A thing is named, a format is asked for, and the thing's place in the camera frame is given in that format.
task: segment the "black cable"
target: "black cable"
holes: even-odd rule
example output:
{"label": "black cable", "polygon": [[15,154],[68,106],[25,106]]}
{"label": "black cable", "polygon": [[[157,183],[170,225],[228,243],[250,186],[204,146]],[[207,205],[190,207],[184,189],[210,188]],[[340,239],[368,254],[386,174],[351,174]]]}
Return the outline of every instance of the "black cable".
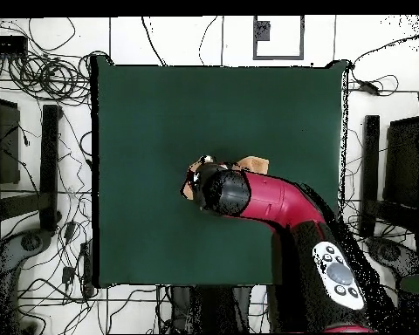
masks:
{"label": "black cable", "polygon": [[38,211],[36,211],[36,212],[34,212],[34,213],[31,213],[30,215],[27,215],[26,217],[24,217],[24,218],[22,218],[21,220],[19,220],[18,222],[16,222],[16,224],[12,227],[12,229],[10,230],[10,232],[9,232],[8,234],[6,234],[5,236],[3,236],[3,237],[0,239],[0,245],[1,245],[2,243],[6,243],[6,242],[7,242],[7,240],[6,240],[6,239],[8,239],[8,237],[10,237],[10,236],[12,235],[12,233],[14,232],[14,230],[16,229],[16,227],[18,226],[18,224],[19,224],[19,223],[23,222],[24,220],[27,220],[28,218],[33,217],[34,215],[37,215],[37,214],[38,214]]}
{"label": "black cable", "polygon": [[149,30],[146,26],[146,23],[144,22],[144,17],[141,17],[141,22],[143,24],[144,30],[146,31],[146,36],[148,36],[148,42],[150,44],[150,47],[152,48],[152,50],[154,51],[155,55],[157,56],[158,60],[160,60],[160,64],[164,67],[166,66],[166,63],[163,59],[160,58],[160,55],[158,55],[157,50],[154,48],[154,45],[152,44],[152,40],[150,39],[150,34],[149,34]]}
{"label": "black cable", "polygon": [[84,148],[82,147],[82,140],[87,136],[87,135],[89,135],[90,133],[92,133],[92,131],[89,131],[88,133],[84,133],[83,135],[82,135],[82,137],[80,138],[80,141],[79,141],[79,149],[80,149],[80,151],[82,152],[82,153],[84,153],[85,155],[88,155],[88,156],[92,156],[91,154],[89,154],[88,152],[86,152],[85,150],[84,150]]}
{"label": "black cable", "polygon": [[38,46],[38,48],[40,50],[43,50],[43,51],[56,51],[57,49],[60,49],[62,46],[64,46],[66,43],[68,43],[72,38],[74,38],[74,35],[76,35],[76,27],[74,26],[72,20],[69,17],[67,19],[68,19],[68,22],[70,22],[70,25],[72,26],[72,31],[73,31],[72,35],[65,42],[60,44],[59,46],[56,46],[52,49],[46,49],[46,48],[41,47],[39,44],[36,43],[36,41],[34,41],[34,37],[32,36],[32,32],[31,32],[31,20],[32,20],[32,18],[30,18],[28,20],[28,32],[30,33],[31,39],[34,41],[34,44],[36,44]]}
{"label": "black cable", "polygon": [[92,310],[92,308],[93,308],[93,305],[94,305],[94,303],[90,306],[90,307],[86,307],[86,308],[84,308],[84,309],[82,309],[73,319],[72,319],[72,321],[70,321],[68,324],[67,324],[67,326],[65,327],[65,329],[64,329],[64,331],[63,332],[61,332],[59,335],[66,335],[67,334],[67,332],[69,332],[70,330],[73,330],[73,328],[69,328],[70,327],[70,325],[76,320],[76,318],[79,318],[80,317],[80,315],[82,315],[82,313],[84,313],[85,311],[87,311],[87,314],[76,324],[76,326],[75,327],[77,327],[78,326],[78,324],[80,324],[82,321],[84,321],[85,319],[86,319],[86,317],[87,317],[87,315],[90,313],[90,311]]}
{"label": "black cable", "polygon": [[203,33],[203,36],[202,36],[202,41],[200,42],[200,46],[199,46],[199,59],[200,59],[200,61],[202,62],[202,65],[205,65],[204,64],[204,62],[203,62],[203,60],[202,60],[202,57],[201,57],[201,55],[200,55],[200,51],[201,51],[201,49],[202,49],[202,45],[203,45],[203,40],[205,39],[205,36],[206,36],[206,32],[208,32],[208,28],[216,21],[216,19],[218,19],[219,18],[219,16],[216,16],[208,25],[207,25],[207,27],[206,27],[206,29],[205,29],[205,32]]}
{"label": "black cable", "polygon": [[262,317],[261,317],[261,326],[259,327],[259,333],[262,333],[262,324],[264,323],[264,306],[265,306],[265,297],[267,297],[267,293],[264,294],[264,297],[262,298]]}
{"label": "black cable", "polygon": [[28,317],[28,318],[35,318],[35,319],[37,319],[37,320],[42,321],[42,322],[44,323],[44,327],[42,328],[42,331],[40,332],[40,334],[39,334],[39,335],[43,335],[43,334],[44,334],[44,331],[45,331],[45,328],[46,328],[46,321],[45,321],[43,318],[40,318],[39,316],[31,315],[31,314],[29,314],[29,313],[25,313],[25,312],[23,312],[22,310],[20,310],[19,308],[17,308],[17,311],[18,311],[20,314],[22,314],[22,315],[24,315],[24,316],[26,316],[26,317]]}
{"label": "black cable", "polygon": [[143,290],[143,289],[137,289],[137,290],[135,290],[135,291],[132,291],[130,294],[129,294],[129,296],[128,296],[128,298],[127,298],[127,300],[126,300],[126,302],[117,310],[117,311],[115,311],[114,313],[112,313],[111,315],[110,315],[110,317],[109,317],[109,326],[108,326],[108,331],[107,331],[107,334],[110,334],[110,331],[112,330],[112,317],[114,316],[114,315],[116,315],[117,313],[119,313],[119,312],[121,312],[122,310],[124,310],[124,308],[127,306],[127,304],[130,302],[130,298],[131,298],[131,296],[133,296],[133,294],[135,294],[135,293],[153,293],[155,291],[155,289],[152,289],[151,291],[145,291],[145,290]]}

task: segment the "electrical cord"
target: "electrical cord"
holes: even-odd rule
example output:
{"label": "electrical cord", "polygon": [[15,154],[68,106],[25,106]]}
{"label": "electrical cord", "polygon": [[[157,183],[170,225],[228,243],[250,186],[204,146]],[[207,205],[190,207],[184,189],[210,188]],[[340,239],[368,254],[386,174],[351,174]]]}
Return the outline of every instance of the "electrical cord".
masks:
{"label": "electrical cord", "polygon": [[89,154],[88,152],[86,152],[86,151],[84,150],[84,148],[82,147],[82,141],[83,141],[83,139],[84,139],[87,135],[89,135],[90,133],[92,133],[92,131],[89,131],[89,132],[87,132],[87,133],[84,133],[84,134],[82,135],[82,137],[80,138],[80,141],[79,141],[79,149],[80,149],[80,151],[81,151],[83,154],[88,155],[89,157],[91,157],[92,155],[91,155],[91,154]]}
{"label": "electrical cord", "polygon": [[210,28],[210,26],[216,21],[216,19],[218,19],[219,18],[219,16],[216,16],[209,24],[208,24],[208,26],[206,27],[206,29],[205,29],[205,32],[203,33],[203,36],[202,36],[202,41],[200,42],[200,46],[199,46],[199,59],[200,59],[200,61],[202,62],[202,65],[205,65],[204,64],[204,62],[203,62],[203,60],[202,60],[202,57],[201,57],[201,49],[202,49],[202,45],[203,45],[203,40],[205,39],[205,37],[206,37],[206,32],[208,32],[208,29]]}
{"label": "electrical cord", "polygon": [[130,302],[130,298],[133,296],[133,294],[135,294],[135,293],[153,293],[155,291],[155,289],[152,289],[152,290],[150,290],[150,291],[145,291],[145,290],[143,290],[143,289],[137,289],[137,290],[135,290],[135,291],[132,291],[130,294],[129,294],[129,296],[128,296],[128,298],[127,298],[127,301],[117,310],[117,311],[115,311],[114,313],[112,313],[111,315],[110,315],[110,318],[109,318],[109,326],[108,326],[108,331],[107,331],[107,334],[110,334],[110,331],[112,330],[112,317],[113,316],[115,316],[116,314],[118,314],[119,312],[121,312],[122,310],[124,310],[124,308],[127,306],[127,304]]}
{"label": "electrical cord", "polygon": [[[400,39],[397,39],[397,40],[395,40],[395,41],[391,41],[391,42],[389,42],[389,43],[387,43],[387,44],[385,44],[385,45],[382,45],[382,46],[380,46],[380,47],[377,47],[377,48],[375,48],[375,49],[373,49],[373,50],[370,50],[370,51],[366,51],[366,52],[364,52],[363,54],[361,54],[353,63],[352,63],[352,65],[351,65],[351,68],[350,68],[350,71],[351,71],[351,74],[352,74],[352,77],[353,77],[353,79],[354,79],[354,81],[353,81],[353,83],[357,83],[357,84],[359,84],[360,86],[361,86],[361,88],[359,88],[358,90],[355,90],[355,91],[367,91],[367,92],[370,92],[370,93],[372,93],[373,95],[376,95],[376,96],[381,96],[381,97],[387,97],[387,96],[391,96],[391,95],[393,95],[397,90],[398,90],[398,88],[399,88],[399,80],[397,79],[397,77],[394,75],[394,74],[388,74],[388,75],[386,75],[386,76],[382,76],[382,77],[380,77],[380,78],[378,78],[378,79],[375,79],[374,81],[362,81],[362,80],[359,80],[359,79],[357,79],[356,77],[355,77],[355,74],[354,74],[354,69],[355,69],[355,67],[356,67],[356,65],[357,65],[357,62],[359,61],[359,60],[361,60],[362,58],[364,58],[364,57],[366,57],[367,55],[369,55],[369,54],[371,54],[371,53],[373,53],[373,52],[377,52],[377,51],[380,51],[380,50],[383,50],[383,49],[386,49],[386,48],[388,48],[388,47],[392,47],[392,46],[395,46],[396,44],[402,44],[402,43],[405,43],[405,42],[407,42],[407,41],[409,41],[409,40],[416,40],[416,39],[419,39],[419,33],[417,33],[417,34],[415,34],[414,36],[410,36],[410,37],[407,37],[407,38],[400,38]],[[384,90],[383,89],[383,84],[381,83],[381,80],[382,79],[385,79],[385,78],[388,78],[388,77],[392,77],[392,78],[394,78],[395,79],[395,82],[396,82],[396,87],[395,87],[395,89],[394,90],[390,90],[389,91],[389,94],[385,94],[385,95],[381,95],[381,93],[382,92],[384,92],[384,91],[386,91],[386,90]],[[373,83],[375,83],[375,82],[377,82],[377,83],[379,83],[380,85],[381,85],[381,89],[380,89],[380,91],[377,89],[377,90],[375,90],[371,85],[373,84]]]}
{"label": "electrical cord", "polygon": [[144,31],[146,32],[146,36],[148,36],[148,42],[150,44],[150,47],[151,47],[152,51],[155,53],[156,57],[160,61],[161,66],[163,66],[163,67],[166,66],[165,61],[162,58],[160,58],[160,55],[158,55],[157,50],[154,48],[154,44],[152,44],[152,40],[150,38],[149,30],[148,30],[148,28],[146,26],[146,23],[144,22],[144,17],[141,17],[141,23],[142,23],[142,25],[144,27]]}

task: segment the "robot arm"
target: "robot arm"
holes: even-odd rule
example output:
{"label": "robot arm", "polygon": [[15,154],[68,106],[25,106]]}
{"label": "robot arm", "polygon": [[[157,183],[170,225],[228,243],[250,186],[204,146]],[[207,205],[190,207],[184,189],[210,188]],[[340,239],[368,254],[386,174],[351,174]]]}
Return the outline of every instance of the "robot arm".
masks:
{"label": "robot arm", "polygon": [[216,215],[267,223],[290,235],[299,265],[309,332],[370,332],[366,302],[344,250],[311,198],[289,181],[203,163],[190,183],[193,201]]}

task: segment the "black button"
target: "black button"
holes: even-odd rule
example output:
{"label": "black button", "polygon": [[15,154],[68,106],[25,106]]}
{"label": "black button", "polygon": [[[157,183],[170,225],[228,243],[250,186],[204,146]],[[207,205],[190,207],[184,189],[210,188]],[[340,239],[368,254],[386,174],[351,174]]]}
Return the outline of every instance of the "black button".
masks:
{"label": "black button", "polygon": [[335,292],[341,296],[346,296],[346,289],[344,286],[337,285],[335,287]]}
{"label": "black button", "polygon": [[354,288],[349,288],[347,291],[349,291],[349,294],[351,296],[353,296],[354,298],[358,298],[359,297],[359,293],[357,293],[357,291]]}

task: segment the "cable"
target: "cable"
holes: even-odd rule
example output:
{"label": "cable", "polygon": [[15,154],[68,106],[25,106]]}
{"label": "cable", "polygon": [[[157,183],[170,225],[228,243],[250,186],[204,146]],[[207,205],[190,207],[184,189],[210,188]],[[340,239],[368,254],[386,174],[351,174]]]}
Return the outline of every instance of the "cable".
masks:
{"label": "cable", "polygon": [[146,23],[144,22],[144,17],[141,17],[141,22],[142,22],[142,24],[143,24],[144,31],[146,31],[146,36],[148,36],[148,42],[149,42],[149,44],[150,44],[150,47],[152,48],[153,52],[154,52],[154,53],[155,53],[155,55],[157,56],[158,60],[160,60],[160,64],[161,64],[161,66],[163,66],[163,67],[164,67],[164,66],[166,66],[165,61],[164,61],[163,59],[161,59],[161,58],[160,58],[160,55],[158,55],[157,50],[154,48],[154,45],[152,44],[152,40],[150,39],[149,30],[148,30],[148,28],[147,28],[147,26],[146,26]]}
{"label": "cable", "polygon": [[109,326],[108,326],[108,331],[107,331],[107,334],[110,334],[110,331],[112,330],[112,317],[114,316],[114,315],[116,315],[117,313],[119,313],[119,312],[121,312],[122,310],[124,310],[124,308],[127,306],[127,304],[130,302],[130,298],[131,298],[131,296],[133,296],[133,294],[135,294],[135,293],[153,293],[155,291],[155,289],[152,289],[151,291],[145,291],[145,290],[143,290],[143,289],[137,289],[137,290],[135,290],[135,291],[132,291],[130,294],[129,294],[129,296],[128,296],[128,298],[127,298],[127,300],[126,300],[126,302],[117,310],[117,311],[115,311],[114,313],[112,313],[111,315],[110,315],[110,318],[109,318]]}
{"label": "cable", "polygon": [[199,46],[199,59],[200,59],[200,61],[202,62],[202,65],[205,65],[204,64],[204,62],[203,62],[203,60],[202,60],[202,57],[201,57],[201,55],[200,55],[200,50],[202,49],[202,45],[203,45],[203,40],[205,39],[205,36],[206,36],[206,32],[208,31],[208,28],[214,23],[214,21],[216,20],[216,19],[218,19],[218,17],[219,16],[216,16],[208,25],[207,25],[207,27],[206,27],[206,29],[205,29],[205,32],[203,33],[203,37],[202,37],[202,41],[200,42],[200,46]]}
{"label": "cable", "polygon": [[262,324],[264,322],[264,306],[265,306],[265,298],[267,297],[267,291],[264,293],[264,297],[262,298],[262,317],[261,317],[261,325],[259,327],[259,333],[262,333]]}
{"label": "cable", "polygon": [[[28,20],[28,32],[30,33],[31,39],[34,41],[34,37],[32,36],[32,32],[31,32],[31,21],[32,21],[32,19],[33,18],[30,18]],[[72,35],[65,42],[63,42],[59,46],[56,46],[56,47],[54,47],[52,49],[43,48],[39,44],[37,44],[35,41],[34,41],[34,44],[36,44],[38,46],[38,48],[40,50],[43,50],[43,51],[56,51],[57,49],[60,49],[62,46],[64,46],[66,43],[68,43],[72,38],[74,38],[74,35],[76,35],[76,27],[74,26],[72,20],[69,17],[67,19],[68,19],[68,22],[70,22],[70,25],[72,26],[73,33],[72,33]]]}
{"label": "cable", "polygon": [[[395,41],[391,41],[391,42],[389,42],[389,43],[387,43],[387,44],[385,44],[385,45],[383,45],[383,46],[380,46],[380,47],[378,47],[378,48],[375,48],[375,49],[373,49],[373,50],[370,50],[370,51],[367,51],[367,52],[364,52],[363,54],[361,54],[353,63],[352,63],[352,66],[351,66],[351,68],[350,68],[350,71],[351,71],[351,74],[352,74],[352,77],[353,77],[353,79],[355,80],[355,82],[357,82],[357,83],[359,83],[360,85],[364,85],[364,84],[366,84],[367,83],[367,81],[365,81],[365,82],[363,82],[363,81],[360,81],[360,80],[358,80],[356,77],[355,77],[355,75],[354,75],[354,69],[355,69],[355,66],[357,65],[357,62],[360,60],[360,59],[362,59],[362,58],[364,58],[364,57],[366,57],[367,55],[369,55],[369,54],[371,54],[371,53],[373,53],[373,52],[377,52],[377,51],[380,51],[380,50],[382,50],[382,49],[386,49],[387,47],[391,47],[391,46],[395,46],[396,44],[402,44],[402,43],[405,43],[405,42],[407,42],[407,41],[409,41],[409,40],[415,40],[415,39],[419,39],[419,33],[417,33],[417,34],[415,34],[414,36],[410,36],[410,37],[407,37],[407,38],[400,38],[400,39],[397,39],[397,40],[395,40]],[[391,96],[392,94],[394,94],[396,91],[397,91],[397,89],[399,88],[399,80],[397,79],[397,77],[395,76],[395,75],[393,75],[393,74],[390,74],[390,75],[386,75],[386,76],[383,76],[383,77],[380,77],[379,79],[376,79],[376,80],[374,80],[374,81],[368,81],[368,83],[369,82],[377,82],[377,81],[380,81],[381,79],[384,79],[384,78],[386,78],[386,77],[393,77],[394,79],[395,79],[395,81],[396,81],[396,84],[397,84],[397,86],[396,86],[396,88],[390,93],[390,94],[387,94],[387,95],[380,95],[380,94],[378,94],[378,96]]]}
{"label": "cable", "polygon": [[39,316],[35,316],[35,315],[30,315],[29,313],[25,313],[25,312],[21,311],[19,308],[17,309],[17,311],[20,314],[22,314],[22,315],[24,315],[24,316],[26,316],[28,318],[35,318],[37,320],[42,321],[44,323],[44,327],[42,328],[42,331],[39,333],[39,335],[43,335],[44,334],[44,331],[45,331],[45,328],[46,328],[46,321],[43,318],[40,318]]}
{"label": "cable", "polygon": [[86,152],[85,150],[84,150],[84,148],[82,147],[82,140],[87,136],[87,135],[89,135],[90,133],[92,133],[92,131],[89,131],[88,133],[84,133],[83,135],[82,135],[82,137],[80,138],[80,141],[79,141],[79,149],[80,149],[80,151],[83,153],[83,154],[85,154],[85,155],[88,155],[88,156],[92,156],[91,154],[89,154],[88,152]]}

